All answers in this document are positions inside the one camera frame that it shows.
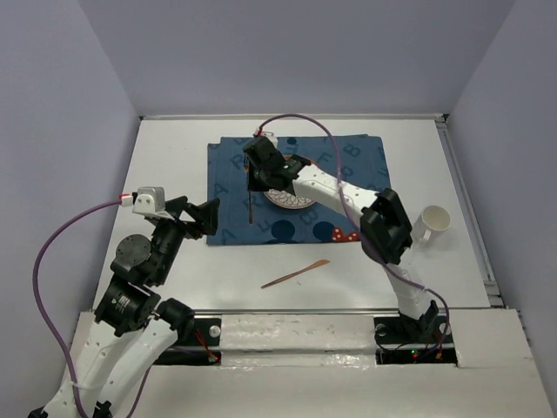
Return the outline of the floral ceramic plate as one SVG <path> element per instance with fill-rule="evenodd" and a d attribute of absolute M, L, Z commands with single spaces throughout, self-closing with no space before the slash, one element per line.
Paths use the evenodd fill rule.
<path fill-rule="evenodd" d="M 306 209 L 314 204 L 311 199 L 301 198 L 288 191 L 269 189 L 264 192 L 265 197 L 275 206 L 289 210 Z"/>

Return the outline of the copper fork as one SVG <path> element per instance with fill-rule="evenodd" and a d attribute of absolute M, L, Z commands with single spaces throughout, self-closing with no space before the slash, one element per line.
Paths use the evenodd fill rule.
<path fill-rule="evenodd" d="M 247 184 L 247 191 L 248 191 L 248 219 L 249 224 L 252 225 L 254 222 L 253 218 L 253 207 L 252 207 L 252 189 L 251 189 L 251 169 L 249 166 L 246 168 L 246 184 Z"/>

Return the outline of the blue cartoon placemat cloth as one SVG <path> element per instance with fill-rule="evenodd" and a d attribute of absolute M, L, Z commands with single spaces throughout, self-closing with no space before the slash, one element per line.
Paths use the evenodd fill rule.
<path fill-rule="evenodd" d="M 208 199 L 220 199 L 218 231 L 208 237 L 210 246 L 264 244 L 309 244 L 354 242 L 359 236 L 343 212 L 314 203 L 301 210 L 272 204 L 263 192 L 252 192 L 254 222 L 248 219 L 248 191 L 243 147 L 248 138 L 222 137 L 210 144 L 208 154 Z M 344 180 L 367 190 L 381 192 L 390 186 L 390 176 L 380 137 L 358 134 L 326 137 L 280 137 L 278 149 L 286 157 L 297 154 L 320 169 L 334 174 L 336 164 Z"/>

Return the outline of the copper knife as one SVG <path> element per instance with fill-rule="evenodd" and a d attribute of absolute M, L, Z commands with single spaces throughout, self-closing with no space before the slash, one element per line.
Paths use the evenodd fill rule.
<path fill-rule="evenodd" d="M 316 269 L 316 268 L 319 268 L 319 267 L 322 267 L 322 266 L 326 266 L 326 265 L 329 264 L 329 263 L 330 263 L 330 260 L 318 260 L 318 261 L 312 263 L 310 266 L 307 266 L 307 267 L 302 268 L 302 269 L 300 269 L 300 270 L 298 270 L 298 271 L 296 271 L 296 272 L 289 273 L 289 274 L 287 274 L 287 275 L 284 275 L 284 276 L 282 276 L 282 277 L 279 277 L 279 278 L 277 278 L 277 279 L 275 279 L 275 280 L 272 280 L 272 281 L 270 281 L 270 282 L 268 282 L 268 283 L 265 283 L 265 284 L 262 285 L 260 288 L 261 288 L 261 289 L 266 289 L 267 287 L 275 286 L 275 285 L 277 285 L 277 284 L 279 284 L 279 283 L 281 283 L 281 282 L 284 282 L 284 281 L 286 281 L 286 280 L 292 279 L 292 278 L 294 278 L 294 277 L 296 277 L 296 276 L 298 276 L 298 275 L 300 275 L 300 274 L 307 273 L 307 272 L 309 272 L 309 271 L 311 271 L 311 270 L 313 270 L 313 269 Z"/>

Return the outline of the white ceramic mug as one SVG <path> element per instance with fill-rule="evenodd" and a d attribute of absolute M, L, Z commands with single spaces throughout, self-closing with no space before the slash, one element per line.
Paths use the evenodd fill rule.
<path fill-rule="evenodd" d="M 436 205 L 425 207 L 415 220 L 412 229 L 412 238 L 421 245 L 432 243 L 451 225 L 449 212 Z"/>

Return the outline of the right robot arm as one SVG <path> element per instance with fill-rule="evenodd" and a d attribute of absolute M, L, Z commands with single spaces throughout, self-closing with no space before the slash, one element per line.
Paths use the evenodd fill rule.
<path fill-rule="evenodd" d="M 207 195 L 219 199 L 219 227 L 210 246 L 361 242 L 364 253 L 386 267 L 400 315 L 402 340 L 433 331 L 439 308 L 423 286 L 399 268 L 413 243 L 411 222 L 391 189 L 380 138 L 341 137 L 359 156 L 338 183 L 336 158 L 320 138 L 221 138 L 207 147 Z"/>

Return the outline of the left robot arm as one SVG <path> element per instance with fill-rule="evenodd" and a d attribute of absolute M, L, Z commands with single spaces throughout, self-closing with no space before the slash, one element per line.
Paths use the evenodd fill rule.
<path fill-rule="evenodd" d="M 143 385 L 151 365 L 174 343 L 191 338 L 194 311 L 184 303 L 162 300 L 155 288 L 170 273 L 183 242 L 213 235 L 219 200 L 199 206 L 181 196 L 167 200 L 157 188 L 124 193 L 118 199 L 79 213 L 62 224 L 41 246 L 32 270 L 38 311 L 62 350 L 68 375 L 53 398 L 30 412 L 32 417 L 112 417 L 135 385 Z M 112 277 L 94 309 L 93 323 L 77 358 L 48 315 L 39 290 L 43 257 L 66 229 L 80 219 L 112 206 L 131 207 L 154 227 L 152 235 L 132 234 L 117 245 Z"/>

